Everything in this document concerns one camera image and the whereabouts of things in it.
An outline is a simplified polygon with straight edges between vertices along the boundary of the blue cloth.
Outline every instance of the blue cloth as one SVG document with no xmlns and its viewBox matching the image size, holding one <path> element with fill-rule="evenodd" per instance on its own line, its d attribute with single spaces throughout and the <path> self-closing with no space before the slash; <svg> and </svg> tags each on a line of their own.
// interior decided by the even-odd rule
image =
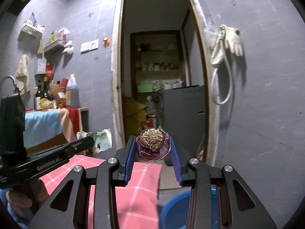
<svg viewBox="0 0 305 229">
<path fill-rule="evenodd" d="M 57 111 L 37 111 L 25 114 L 23 141 L 27 149 L 54 138 L 62 132 L 63 127 Z"/>
<path fill-rule="evenodd" d="M 7 208 L 10 215 L 13 217 L 13 219 L 18 223 L 18 225 L 22 229 L 26 229 L 29 221 L 21 218 L 19 215 L 17 215 L 14 210 L 11 208 L 10 203 L 6 199 L 6 192 L 8 192 L 10 189 L 0 189 L 0 199 L 2 200 L 4 206 Z"/>
</svg>

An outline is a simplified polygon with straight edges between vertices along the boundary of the blue gripper pad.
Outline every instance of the blue gripper pad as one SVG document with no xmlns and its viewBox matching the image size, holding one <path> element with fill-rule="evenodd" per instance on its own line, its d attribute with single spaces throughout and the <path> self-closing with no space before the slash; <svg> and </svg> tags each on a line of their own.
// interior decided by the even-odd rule
<svg viewBox="0 0 305 229">
<path fill-rule="evenodd" d="M 170 156 L 173 162 L 173 169 L 175 171 L 176 180 L 177 182 L 179 182 L 179 185 L 182 186 L 183 184 L 182 165 L 179 160 L 178 153 L 175 144 L 173 143 L 172 137 L 170 137 Z"/>
<path fill-rule="evenodd" d="M 124 183 L 127 185 L 130 181 L 130 178 L 132 177 L 132 169 L 133 165 L 135 163 L 135 153 L 136 153 L 136 137 L 134 137 L 132 141 L 132 145 L 130 147 L 130 151 L 127 157 L 126 166 L 125 166 L 125 177 L 124 177 Z"/>
</svg>

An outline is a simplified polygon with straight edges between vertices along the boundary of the orange toy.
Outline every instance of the orange toy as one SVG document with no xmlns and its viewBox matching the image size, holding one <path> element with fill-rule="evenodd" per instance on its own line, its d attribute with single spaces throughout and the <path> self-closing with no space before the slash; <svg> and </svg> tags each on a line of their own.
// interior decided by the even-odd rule
<svg viewBox="0 0 305 229">
<path fill-rule="evenodd" d="M 110 38 L 105 38 L 103 41 L 105 47 L 110 45 Z"/>
<path fill-rule="evenodd" d="M 50 68 L 51 68 L 50 63 L 47 63 L 45 65 L 45 77 L 48 79 L 48 82 L 51 81 L 52 74 L 53 74 L 53 71 L 51 71 Z"/>
</svg>

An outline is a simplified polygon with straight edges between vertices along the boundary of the plastic jug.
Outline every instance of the plastic jug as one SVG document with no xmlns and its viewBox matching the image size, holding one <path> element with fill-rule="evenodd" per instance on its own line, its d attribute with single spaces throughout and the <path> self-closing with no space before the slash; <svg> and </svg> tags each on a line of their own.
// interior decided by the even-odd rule
<svg viewBox="0 0 305 229">
<path fill-rule="evenodd" d="M 66 103 L 67 107 L 79 108 L 79 91 L 74 74 L 70 75 L 66 87 Z"/>
</svg>

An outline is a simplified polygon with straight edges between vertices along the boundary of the red cloth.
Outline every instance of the red cloth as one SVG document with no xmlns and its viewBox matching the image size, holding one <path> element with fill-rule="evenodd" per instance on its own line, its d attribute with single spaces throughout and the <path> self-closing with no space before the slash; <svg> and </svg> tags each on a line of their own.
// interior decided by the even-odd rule
<svg viewBox="0 0 305 229">
<path fill-rule="evenodd" d="M 69 111 L 69 117 L 70 117 L 70 120 L 72 121 L 72 124 L 73 124 L 73 132 L 74 132 L 74 134 L 76 134 L 77 132 L 80 131 L 80 128 L 79 128 L 79 111 L 78 111 L 77 108 L 67 107 L 66 109 Z"/>
</svg>

